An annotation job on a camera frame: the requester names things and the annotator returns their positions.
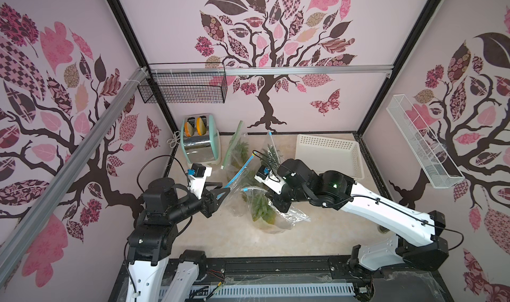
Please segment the zip-top bag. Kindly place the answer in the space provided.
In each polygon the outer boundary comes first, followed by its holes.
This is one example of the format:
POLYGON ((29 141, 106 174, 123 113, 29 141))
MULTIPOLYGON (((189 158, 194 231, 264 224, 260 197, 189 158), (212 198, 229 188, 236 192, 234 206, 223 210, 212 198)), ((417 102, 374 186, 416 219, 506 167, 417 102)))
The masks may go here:
POLYGON ((293 205, 288 212, 280 212, 266 197, 266 190, 258 186, 241 187, 229 197, 234 216, 243 217, 254 228, 267 234, 279 234, 312 219, 293 205))

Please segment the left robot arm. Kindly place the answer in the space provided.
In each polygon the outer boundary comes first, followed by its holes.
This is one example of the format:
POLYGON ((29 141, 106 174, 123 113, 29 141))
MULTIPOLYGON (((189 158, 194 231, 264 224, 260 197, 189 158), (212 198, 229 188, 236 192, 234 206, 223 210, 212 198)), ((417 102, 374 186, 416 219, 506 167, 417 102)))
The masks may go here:
POLYGON ((207 273, 206 255, 186 250, 179 258, 169 289, 160 296, 163 276, 174 241, 181 235, 177 225, 201 213, 209 218, 230 193, 219 182, 207 182, 202 195, 172 178, 151 182, 143 193, 145 216, 127 239, 127 301, 185 301, 193 284, 207 273))

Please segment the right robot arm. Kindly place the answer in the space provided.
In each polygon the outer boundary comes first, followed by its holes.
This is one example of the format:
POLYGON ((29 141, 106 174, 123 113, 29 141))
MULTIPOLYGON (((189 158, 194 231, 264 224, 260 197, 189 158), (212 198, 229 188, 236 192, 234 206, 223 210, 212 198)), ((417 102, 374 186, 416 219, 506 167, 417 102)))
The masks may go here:
POLYGON ((366 218, 393 233, 381 243, 354 246, 349 259, 352 271, 377 271, 403 263, 436 271, 449 257, 448 243, 440 236, 446 219, 437 210, 409 209, 338 171, 317 174, 299 159, 284 161, 276 171, 260 169, 256 178, 269 188, 267 197, 282 213, 294 202, 308 202, 366 218))

